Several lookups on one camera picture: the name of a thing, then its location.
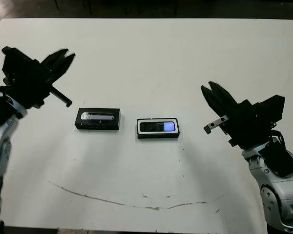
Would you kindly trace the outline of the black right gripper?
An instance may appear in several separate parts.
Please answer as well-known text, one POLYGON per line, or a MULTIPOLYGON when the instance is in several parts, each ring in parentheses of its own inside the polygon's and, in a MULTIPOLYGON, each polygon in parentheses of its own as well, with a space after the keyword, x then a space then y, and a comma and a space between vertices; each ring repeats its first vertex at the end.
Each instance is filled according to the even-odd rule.
POLYGON ((278 122, 278 99, 269 98, 251 104, 247 99, 237 103, 218 83, 209 81, 210 89, 201 86, 208 106, 220 117, 204 127, 207 134, 220 127, 230 136, 229 144, 248 149, 263 144, 272 137, 272 128, 278 122))

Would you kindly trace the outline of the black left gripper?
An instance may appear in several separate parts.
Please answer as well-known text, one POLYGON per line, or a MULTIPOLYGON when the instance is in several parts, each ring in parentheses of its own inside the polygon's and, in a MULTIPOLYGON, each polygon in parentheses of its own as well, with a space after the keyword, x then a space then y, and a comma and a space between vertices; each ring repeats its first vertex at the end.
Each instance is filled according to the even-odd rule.
POLYGON ((50 94, 63 101, 66 107, 72 101, 53 87, 66 73, 75 58, 67 55, 67 48, 48 55, 42 62, 31 58, 6 58, 3 64, 4 82, 11 87, 11 95, 26 109, 40 108, 50 94))

